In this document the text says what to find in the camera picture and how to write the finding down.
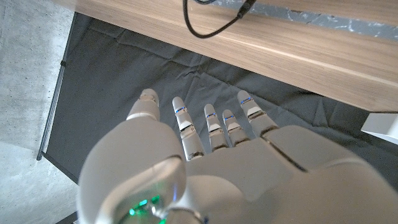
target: black cable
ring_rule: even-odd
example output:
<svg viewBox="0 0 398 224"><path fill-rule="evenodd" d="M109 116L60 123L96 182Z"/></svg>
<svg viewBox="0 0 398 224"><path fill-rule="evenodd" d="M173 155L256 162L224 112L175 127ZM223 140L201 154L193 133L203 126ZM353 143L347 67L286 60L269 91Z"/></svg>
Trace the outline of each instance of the black cable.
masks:
<svg viewBox="0 0 398 224"><path fill-rule="evenodd" d="M215 0L207 0L207 1L201 1L201 0L195 0L196 2L199 2L200 4L209 4L214 2ZM183 8L183 13L184 13L184 19L185 19L185 23L188 27L188 30L195 36L201 39L205 39L205 38L209 38L209 37L213 37L217 34L219 34L220 32L223 32L225 29L227 29L229 26L231 26L232 24L234 24L236 21L238 21L239 19L242 19L243 16L250 10L250 8L253 6L253 4L256 2L256 0L246 0L242 7L239 9L238 14L236 15L236 17L231 20L229 23L225 24L223 27L219 28L218 30L209 33L209 34L199 34L198 32L196 32L192 25L191 22L189 21L189 17L188 17L188 0L182 0L182 8Z"/></svg>
<svg viewBox="0 0 398 224"><path fill-rule="evenodd" d="M202 0L195 0L195 2L199 3L199 4L210 4L215 2L216 0L207 0L207 1L202 1Z"/></svg>

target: concrete floor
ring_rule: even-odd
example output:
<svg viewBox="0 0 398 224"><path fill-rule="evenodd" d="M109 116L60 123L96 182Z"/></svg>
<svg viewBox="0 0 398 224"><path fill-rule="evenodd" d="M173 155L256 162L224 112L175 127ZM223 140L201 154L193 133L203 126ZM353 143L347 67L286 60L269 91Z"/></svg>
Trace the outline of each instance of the concrete floor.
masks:
<svg viewBox="0 0 398 224"><path fill-rule="evenodd" d="M56 223L77 186L36 161L73 12L49 0L0 0L0 223Z"/></svg>

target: wood grain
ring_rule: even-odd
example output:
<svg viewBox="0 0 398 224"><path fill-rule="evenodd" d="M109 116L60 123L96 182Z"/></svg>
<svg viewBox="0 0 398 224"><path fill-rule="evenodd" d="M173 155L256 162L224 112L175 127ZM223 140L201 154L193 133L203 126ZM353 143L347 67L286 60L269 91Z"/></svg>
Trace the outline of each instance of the wood grain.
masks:
<svg viewBox="0 0 398 224"><path fill-rule="evenodd" d="M391 40L256 15L201 40L186 28L181 0L55 2L369 111L398 111L398 43ZM190 2L188 7L200 32L236 15L216 6Z"/></svg>
<svg viewBox="0 0 398 224"><path fill-rule="evenodd" d="M397 0L257 0L296 11L331 14L398 26Z"/></svg>

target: gray cloth backdrop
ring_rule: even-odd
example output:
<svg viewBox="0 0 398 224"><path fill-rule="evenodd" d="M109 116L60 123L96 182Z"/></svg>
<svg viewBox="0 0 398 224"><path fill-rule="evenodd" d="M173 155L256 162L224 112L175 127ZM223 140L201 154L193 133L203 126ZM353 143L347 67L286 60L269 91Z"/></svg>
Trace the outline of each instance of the gray cloth backdrop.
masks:
<svg viewBox="0 0 398 224"><path fill-rule="evenodd" d="M77 15L72 32L47 157L74 181L91 148L126 119L143 89L159 94L160 121L177 135L172 99L180 96L207 152L207 103L220 121L230 109L254 137L236 98L246 90L279 126L302 126L341 144L398 189L398 146L360 131L367 111L86 16Z"/></svg>

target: black pole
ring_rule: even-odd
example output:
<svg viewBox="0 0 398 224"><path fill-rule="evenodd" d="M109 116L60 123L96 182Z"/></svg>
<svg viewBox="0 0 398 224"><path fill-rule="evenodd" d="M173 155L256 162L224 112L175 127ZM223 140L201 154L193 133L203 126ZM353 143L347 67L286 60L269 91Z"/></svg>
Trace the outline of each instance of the black pole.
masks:
<svg viewBox="0 0 398 224"><path fill-rule="evenodd" d="M63 71L65 70L65 66L66 66L68 48L69 48L69 43L70 43L70 39L71 39L71 36L72 36L73 25L75 25L75 21L76 21L76 13L73 16L72 24L70 26L70 31L69 31L69 36L68 36L68 40L67 40L67 45L65 46L65 51L63 53L63 58L62 58L62 61L61 61L60 72L58 74L57 83L55 84L54 94L53 94L52 100L51 100L49 115L47 116L47 121L45 122L45 127L44 127L43 136L42 136L42 141L40 143L39 152L37 153L37 157L36 157L37 161L42 159L43 153L44 153L45 143L47 142L47 139L49 138L49 131L50 131L50 128L51 128L51 123L52 123L52 121L54 119L55 109L57 107L58 97L59 97L60 91L61 91L61 85L62 85L62 79L63 79Z"/></svg>

